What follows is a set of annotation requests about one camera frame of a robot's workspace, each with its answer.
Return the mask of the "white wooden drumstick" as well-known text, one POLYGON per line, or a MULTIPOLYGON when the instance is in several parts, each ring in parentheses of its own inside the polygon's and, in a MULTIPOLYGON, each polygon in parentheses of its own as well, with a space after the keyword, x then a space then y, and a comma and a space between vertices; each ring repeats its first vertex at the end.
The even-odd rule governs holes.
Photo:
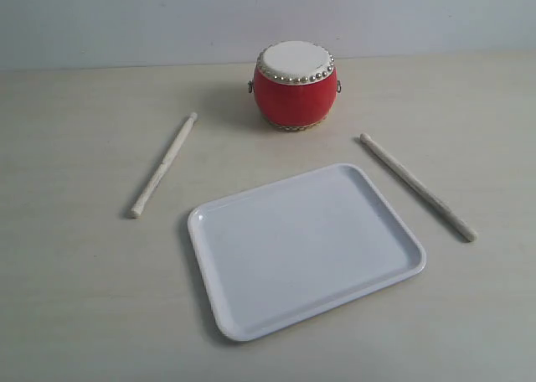
POLYGON ((197 120, 198 114, 196 112, 190 113, 185 119, 179 131, 177 132, 177 135, 170 143, 167 151, 163 154, 163 157, 160 163, 157 165, 157 168, 153 172, 152 176, 143 187, 136 201, 128 210, 127 215, 130 219, 138 219, 142 215, 145 207, 147 206, 147 202, 152 197, 154 191, 157 189, 163 177, 168 172, 168 169, 171 167, 175 157, 178 155, 178 152, 185 143, 197 120))
POLYGON ((407 167, 391 153, 378 144, 369 134, 361 133, 359 142, 378 158, 392 173, 411 188, 429 207, 431 207, 453 230, 467 242, 477 240, 477 232, 423 182, 421 182, 407 167))

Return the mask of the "small red drum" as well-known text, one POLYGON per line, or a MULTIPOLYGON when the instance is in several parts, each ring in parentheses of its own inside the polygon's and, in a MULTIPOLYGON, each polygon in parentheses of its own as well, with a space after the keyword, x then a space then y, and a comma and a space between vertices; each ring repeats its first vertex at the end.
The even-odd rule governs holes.
POLYGON ((264 48, 249 81, 261 115, 287 132, 304 131, 325 120, 341 89, 333 55, 307 41, 264 48))

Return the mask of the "white rectangular plastic tray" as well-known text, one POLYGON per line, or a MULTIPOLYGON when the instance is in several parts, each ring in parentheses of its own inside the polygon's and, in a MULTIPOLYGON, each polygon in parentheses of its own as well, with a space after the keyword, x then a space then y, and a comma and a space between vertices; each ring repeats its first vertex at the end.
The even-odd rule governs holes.
POLYGON ((264 337, 420 273, 421 243, 336 163, 199 205, 188 232, 219 331, 264 337))

